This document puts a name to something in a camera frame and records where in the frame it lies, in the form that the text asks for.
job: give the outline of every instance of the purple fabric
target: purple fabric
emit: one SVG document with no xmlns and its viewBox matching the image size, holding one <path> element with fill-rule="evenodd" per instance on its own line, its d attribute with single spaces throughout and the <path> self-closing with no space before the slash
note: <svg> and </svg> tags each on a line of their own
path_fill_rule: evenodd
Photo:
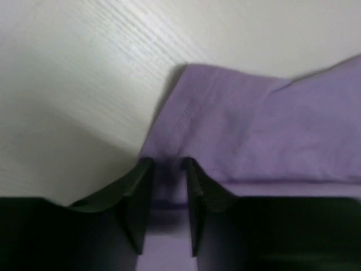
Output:
<svg viewBox="0 0 361 271">
<path fill-rule="evenodd" d="M 187 201 L 181 171 L 186 156 L 240 196 L 360 197 L 360 139 L 361 57 L 294 82 L 189 65 L 141 156 L 160 165 L 155 199 L 162 208 L 159 200 L 174 209 Z M 170 246 L 163 253 L 177 253 Z M 149 268 L 138 270 L 155 270 Z"/>
</svg>

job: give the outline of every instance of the fabric fold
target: fabric fold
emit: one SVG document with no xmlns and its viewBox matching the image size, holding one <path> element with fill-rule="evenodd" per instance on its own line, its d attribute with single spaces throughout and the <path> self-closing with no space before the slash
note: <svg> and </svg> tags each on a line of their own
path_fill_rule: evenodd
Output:
<svg viewBox="0 0 361 271">
<path fill-rule="evenodd" d="M 141 156 L 155 198 L 184 204 L 181 160 L 237 195 L 361 195 L 361 57 L 292 82 L 189 65 Z"/>
</svg>

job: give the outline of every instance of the lavender shirt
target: lavender shirt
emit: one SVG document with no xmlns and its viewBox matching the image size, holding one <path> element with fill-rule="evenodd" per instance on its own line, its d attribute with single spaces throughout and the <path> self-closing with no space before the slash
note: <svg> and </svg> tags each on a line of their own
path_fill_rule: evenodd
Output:
<svg viewBox="0 0 361 271">
<path fill-rule="evenodd" d="M 159 166 L 137 270 L 196 270 L 183 157 L 239 196 L 360 197 L 360 139 L 361 57 L 299 81 L 189 65 L 140 154 Z"/>
</svg>

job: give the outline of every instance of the wood grain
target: wood grain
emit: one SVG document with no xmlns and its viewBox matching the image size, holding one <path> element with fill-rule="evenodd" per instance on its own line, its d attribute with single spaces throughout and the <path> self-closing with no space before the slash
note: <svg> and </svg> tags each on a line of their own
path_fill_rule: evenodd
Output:
<svg viewBox="0 0 361 271">
<path fill-rule="evenodd" d="M 360 52 L 359 14 L 358 0 L 3 0 L 0 193 L 85 196 L 134 164 L 177 67 L 302 75 Z"/>
</svg>

